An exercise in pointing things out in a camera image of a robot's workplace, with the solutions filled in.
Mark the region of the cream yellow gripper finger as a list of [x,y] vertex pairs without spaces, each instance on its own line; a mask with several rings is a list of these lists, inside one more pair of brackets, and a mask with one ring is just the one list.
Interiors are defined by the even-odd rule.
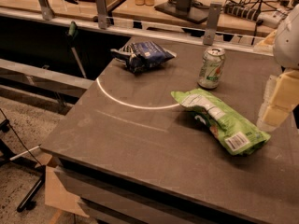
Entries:
[[257,127],[273,132],[299,105],[299,71],[286,69],[278,77],[271,75],[266,82]]

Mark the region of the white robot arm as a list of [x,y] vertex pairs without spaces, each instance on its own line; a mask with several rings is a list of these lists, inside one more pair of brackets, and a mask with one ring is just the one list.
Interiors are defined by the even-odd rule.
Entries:
[[284,68],[265,86],[257,127],[273,132],[299,105],[299,5],[279,25],[274,39],[274,59]]

